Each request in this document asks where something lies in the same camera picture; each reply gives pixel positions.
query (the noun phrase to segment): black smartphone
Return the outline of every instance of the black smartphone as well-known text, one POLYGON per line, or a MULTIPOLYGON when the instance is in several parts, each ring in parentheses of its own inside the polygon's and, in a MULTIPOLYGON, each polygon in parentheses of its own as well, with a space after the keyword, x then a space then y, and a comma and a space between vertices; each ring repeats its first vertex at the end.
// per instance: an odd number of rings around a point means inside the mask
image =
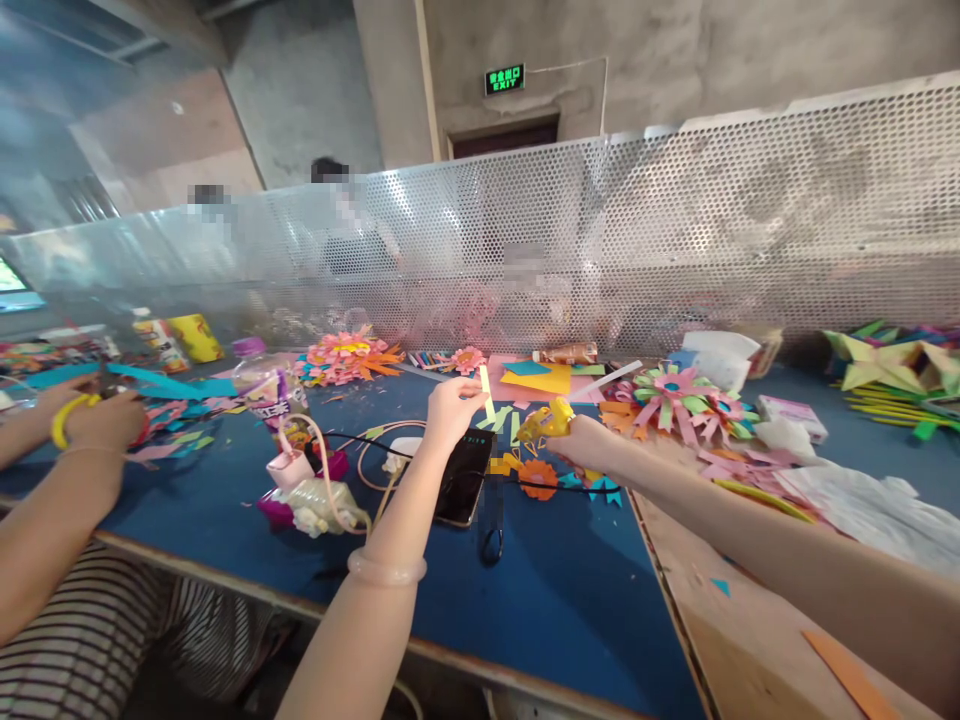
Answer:
POLYGON ((450 454, 440 483, 434 520, 468 528, 477 512, 490 456, 497 449, 497 434, 470 428, 450 454))

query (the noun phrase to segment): black cable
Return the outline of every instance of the black cable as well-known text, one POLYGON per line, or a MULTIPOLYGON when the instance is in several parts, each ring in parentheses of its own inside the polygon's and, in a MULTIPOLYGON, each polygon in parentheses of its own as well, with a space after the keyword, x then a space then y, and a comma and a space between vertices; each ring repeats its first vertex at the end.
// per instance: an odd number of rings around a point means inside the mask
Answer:
MULTIPOLYGON (((382 448, 383 450, 386 450, 387 452, 391 452, 394 455, 399 455, 400 457, 413 459, 413 455, 407 455, 406 453, 397 452, 396 450, 391 450, 389 445, 384 445, 382 442, 377 442, 376 440, 371 440, 370 438, 357 437, 356 435, 345 435, 344 433, 328 433, 328 432, 323 433, 323 436, 324 437, 342 437, 349 440, 359 440, 360 442, 365 442, 370 445, 376 445, 378 448, 382 448)), ((482 475, 483 477, 486 477, 486 473, 482 473, 479 470, 468 470, 464 474, 466 475, 476 474, 476 475, 482 475)), ((592 489, 592 488, 583 488, 583 487, 579 487, 579 488, 566 487, 565 485, 560 485, 559 483, 557 483, 556 485, 544 485, 542 483, 527 482, 526 480, 504 480, 502 482, 504 485, 526 485, 527 487, 538 487, 538 488, 544 488, 546 490, 560 490, 562 492, 589 493, 590 495, 612 495, 613 493, 620 492, 619 487, 592 489)))

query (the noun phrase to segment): hand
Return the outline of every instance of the hand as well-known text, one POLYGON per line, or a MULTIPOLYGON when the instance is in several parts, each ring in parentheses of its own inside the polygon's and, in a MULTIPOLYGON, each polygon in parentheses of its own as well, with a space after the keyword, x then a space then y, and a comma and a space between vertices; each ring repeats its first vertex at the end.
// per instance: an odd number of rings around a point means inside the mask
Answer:
POLYGON ((97 378, 97 373, 81 375, 44 390, 37 397, 37 404, 17 418, 23 419, 39 442, 46 442, 50 439, 50 425, 60 409, 74 398, 80 397, 82 388, 95 385, 97 378))
POLYGON ((76 407, 67 416, 65 430, 71 447, 106 447, 125 452, 140 437, 146 417, 139 396, 128 390, 93 407, 76 407))
POLYGON ((609 473, 618 448, 627 442, 592 417, 577 415, 570 434, 547 438, 547 450, 586 470, 609 473))
POLYGON ((455 378, 437 385, 430 393, 424 442, 438 442, 453 451, 470 427, 474 414, 489 397, 479 380, 455 378))

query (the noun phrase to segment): striped clothing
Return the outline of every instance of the striped clothing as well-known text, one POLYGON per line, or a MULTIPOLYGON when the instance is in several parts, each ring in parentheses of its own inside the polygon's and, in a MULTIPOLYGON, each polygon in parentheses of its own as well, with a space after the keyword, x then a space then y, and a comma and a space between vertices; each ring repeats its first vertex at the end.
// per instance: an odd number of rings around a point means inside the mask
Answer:
POLYGON ((91 543, 0 648, 0 718, 118 718, 154 647, 202 697, 231 701, 264 660, 272 610, 91 543))

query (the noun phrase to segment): glue gun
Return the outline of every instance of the glue gun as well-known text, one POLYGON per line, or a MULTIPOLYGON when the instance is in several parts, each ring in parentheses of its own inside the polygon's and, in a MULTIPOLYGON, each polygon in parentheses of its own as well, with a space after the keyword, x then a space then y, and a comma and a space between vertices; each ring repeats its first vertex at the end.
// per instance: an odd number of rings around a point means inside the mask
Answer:
MULTIPOLYGON (((520 442, 533 442, 542 436, 560 437, 570 434, 570 422, 576 417, 570 403, 562 397, 550 401, 549 408, 540 408, 531 413, 517 431, 516 439, 520 442)), ((603 477, 603 473, 586 468, 576 468, 577 474, 583 473, 587 484, 593 484, 603 477)))

